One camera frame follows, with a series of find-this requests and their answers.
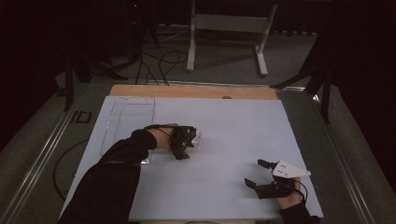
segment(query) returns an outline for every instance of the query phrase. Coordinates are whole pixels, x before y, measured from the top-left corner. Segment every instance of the white board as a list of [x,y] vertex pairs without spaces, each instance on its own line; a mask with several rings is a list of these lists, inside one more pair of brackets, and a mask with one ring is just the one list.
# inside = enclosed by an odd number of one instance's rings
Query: white board
[[[111,107],[107,96],[78,167],[66,203],[79,180],[101,157]],[[155,98],[154,123],[190,125],[202,132],[200,148],[188,148],[190,158],[177,161],[164,150],[150,151],[142,165],[131,220],[229,220],[278,218],[275,199],[259,200],[244,178],[259,185],[273,181],[257,164],[286,161],[305,167],[286,112],[278,100]],[[307,208],[323,217],[309,176]]]

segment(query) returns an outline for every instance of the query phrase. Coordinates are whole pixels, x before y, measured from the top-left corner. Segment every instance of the table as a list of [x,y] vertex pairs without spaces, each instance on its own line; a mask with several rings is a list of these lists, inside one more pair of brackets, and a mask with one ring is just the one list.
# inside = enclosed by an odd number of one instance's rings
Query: table
[[260,68],[260,75],[267,76],[268,71],[265,65],[262,51],[267,41],[271,24],[275,16],[277,5],[273,5],[267,18],[243,17],[243,16],[225,16],[225,15],[209,15],[195,12],[195,0],[191,0],[191,34],[190,48],[187,60],[187,71],[194,70],[195,61],[195,30],[219,30],[219,31],[237,31],[262,33],[262,42],[256,46],[256,57]]

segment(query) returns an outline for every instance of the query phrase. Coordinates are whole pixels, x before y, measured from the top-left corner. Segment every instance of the transparent plastic sheet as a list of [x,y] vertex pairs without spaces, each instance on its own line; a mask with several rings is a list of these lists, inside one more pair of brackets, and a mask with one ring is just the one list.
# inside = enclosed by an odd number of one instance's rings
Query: transparent plastic sheet
[[[130,137],[134,130],[151,125],[154,120],[154,108],[155,98],[116,98],[107,122],[101,155],[119,140]],[[148,164],[149,158],[142,163]]]

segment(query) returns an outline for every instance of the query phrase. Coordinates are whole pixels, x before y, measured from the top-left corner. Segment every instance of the dark background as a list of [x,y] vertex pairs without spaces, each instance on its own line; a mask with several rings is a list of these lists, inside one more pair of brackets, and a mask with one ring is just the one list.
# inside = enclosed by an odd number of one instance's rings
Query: dark background
[[[226,5],[223,1],[200,0],[197,11],[260,16],[265,10],[258,8],[269,9],[270,6],[268,2],[258,0],[244,1],[242,6],[240,1],[234,1],[235,4],[230,1],[227,0]],[[67,6],[76,3],[70,2],[1,1],[3,131],[0,148],[58,90],[54,78],[64,70],[60,15],[63,15],[64,3]],[[95,3],[99,1],[79,1],[87,9]],[[167,25],[190,23],[190,1],[153,3],[156,22]],[[396,89],[393,87],[396,80],[395,12],[388,0],[339,1],[336,5],[327,1],[289,0],[279,4],[272,26],[272,31],[286,31],[288,35],[294,31],[319,34],[305,67],[325,63],[330,52],[336,52],[332,84],[339,87],[393,189],[396,189],[396,174],[392,171],[396,161],[396,132],[393,131],[396,126]],[[78,17],[75,21],[81,25],[87,21],[95,24],[95,17],[85,20]],[[85,32],[96,36],[93,28]],[[109,48],[97,50],[105,55],[110,51]]]

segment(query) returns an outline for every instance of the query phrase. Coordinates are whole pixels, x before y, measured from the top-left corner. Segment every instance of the person's left hand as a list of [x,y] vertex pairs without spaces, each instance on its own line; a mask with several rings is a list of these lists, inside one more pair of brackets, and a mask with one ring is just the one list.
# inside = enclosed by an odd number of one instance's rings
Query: person's left hand
[[[164,124],[168,126],[177,126],[176,123],[168,123]],[[164,148],[166,150],[171,150],[169,145],[169,137],[172,134],[173,128],[158,128],[158,129],[148,129],[152,135],[154,135],[155,139],[157,140],[157,147],[156,148]]]

